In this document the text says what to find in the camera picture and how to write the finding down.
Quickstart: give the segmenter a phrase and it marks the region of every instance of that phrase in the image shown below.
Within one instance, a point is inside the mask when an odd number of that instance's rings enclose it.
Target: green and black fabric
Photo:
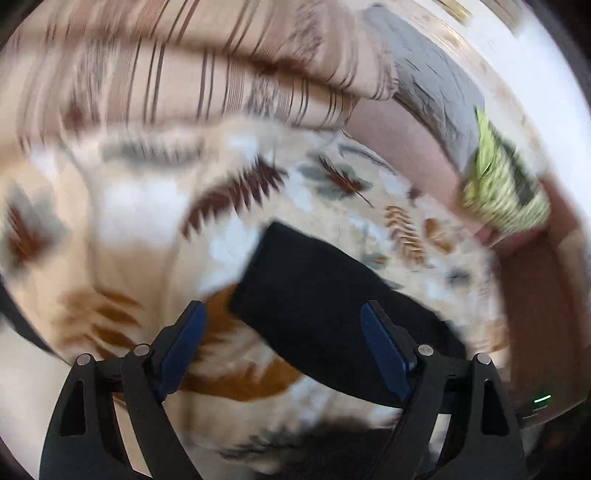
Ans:
[[[515,147],[501,138],[484,111],[476,117],[480,141],[463,204],[504,234],[542,225],[550,215],[550,201],[540,182],[530,175]]]

